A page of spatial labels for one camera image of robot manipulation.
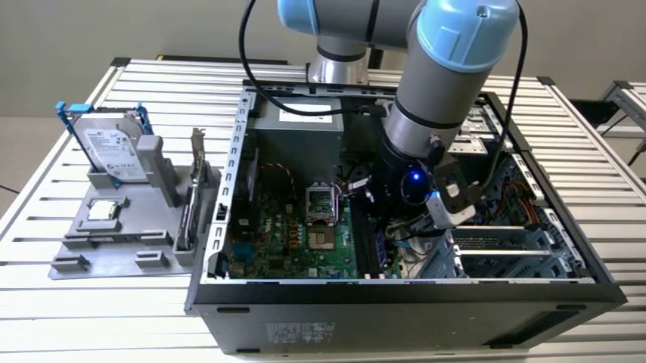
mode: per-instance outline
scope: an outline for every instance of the light blue joint cover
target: light blue joint cover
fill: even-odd
[[[416,21],[420,46],[449,70],[489,70],[504,55],[517,16],[515,0],[428,0]]]
[[[72,104],[68,108],[70,114],[89,113],[92,110],[93,107],[90,104]]]
[[[277,0],[280,23],[296,32],[319,34],[313,0]]]

